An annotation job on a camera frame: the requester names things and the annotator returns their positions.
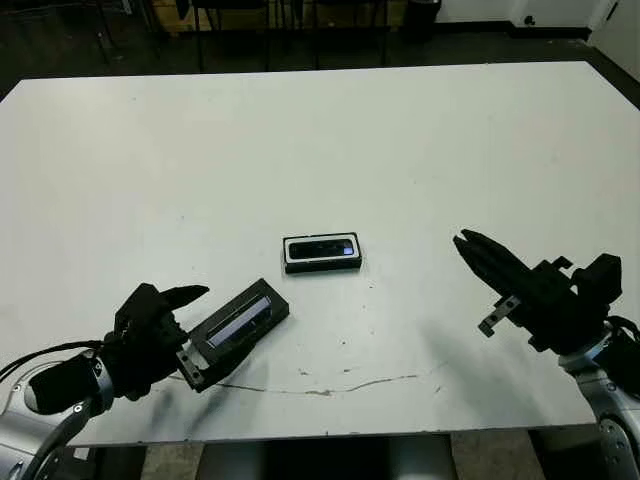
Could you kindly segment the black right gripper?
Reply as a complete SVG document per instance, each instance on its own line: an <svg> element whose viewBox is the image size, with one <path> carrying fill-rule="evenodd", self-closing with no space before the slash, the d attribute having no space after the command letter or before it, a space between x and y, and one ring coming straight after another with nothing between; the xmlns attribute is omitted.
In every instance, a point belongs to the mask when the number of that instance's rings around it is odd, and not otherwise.
<svg viewBox="0 0 640 480"><path fill-rule="evenodd" d="M485 336L493 336L494 327L507 318L530 333L536 351L573 353L603 334L609 304L563 273L572 266L567 258L543 260L529 269L505 246L469 229L453 243L471 271L500 295L478 325Z"/></svg>

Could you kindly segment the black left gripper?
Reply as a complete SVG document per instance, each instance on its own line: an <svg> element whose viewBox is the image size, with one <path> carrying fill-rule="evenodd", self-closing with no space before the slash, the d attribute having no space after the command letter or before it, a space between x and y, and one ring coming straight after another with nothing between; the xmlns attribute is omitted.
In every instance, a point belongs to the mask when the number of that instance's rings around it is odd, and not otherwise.
<svg viewBox="0 0 640 480"><path fill-rule="evenodd" d="M163 292L169 314L185 307L209 292L204 285L173 287ZM172 319L146 325L131 323L124 331L115 330L104 337L102 363L111 378L115 398L137 400L146 396L154 383L178 369L178 352L189 336Z"/></svg>

